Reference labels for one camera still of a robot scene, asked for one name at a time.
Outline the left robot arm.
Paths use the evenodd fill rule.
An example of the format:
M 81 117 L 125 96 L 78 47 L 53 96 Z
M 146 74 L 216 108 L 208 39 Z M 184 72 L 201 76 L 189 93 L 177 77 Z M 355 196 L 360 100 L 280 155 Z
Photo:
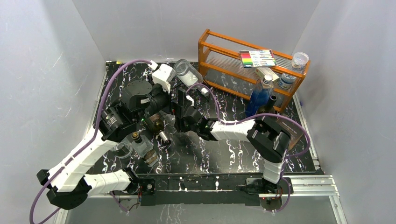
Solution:
M 130 168 L 106 174 L 90 175 L 88 170 L 107 151 L 115 148 L 137 125 L 152 115 L 171 112 L 170 81 L 135 80 L 109 106 L 101 102 L 95 124 L 81 142 L 59 164 L 37 173 L 40 184 L 48 189 L 48 201 L 71 210 L 87 198 L 113 191 L 135 194 L 145 190 L 149 178 L 139 178 Z

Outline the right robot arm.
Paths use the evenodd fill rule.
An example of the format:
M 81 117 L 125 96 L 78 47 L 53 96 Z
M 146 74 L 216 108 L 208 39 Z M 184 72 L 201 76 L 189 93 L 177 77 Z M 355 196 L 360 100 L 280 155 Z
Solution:
M 264 159 L 263 188 L 269 193 L 281 188 L 281 173 L 291 135 L 269 115 L 222 123 L 218 119 L 205 118 L 194 106 L 175 106 L 174 115 L 178 132 L 193 131 L 207 141 L 250 142 Z

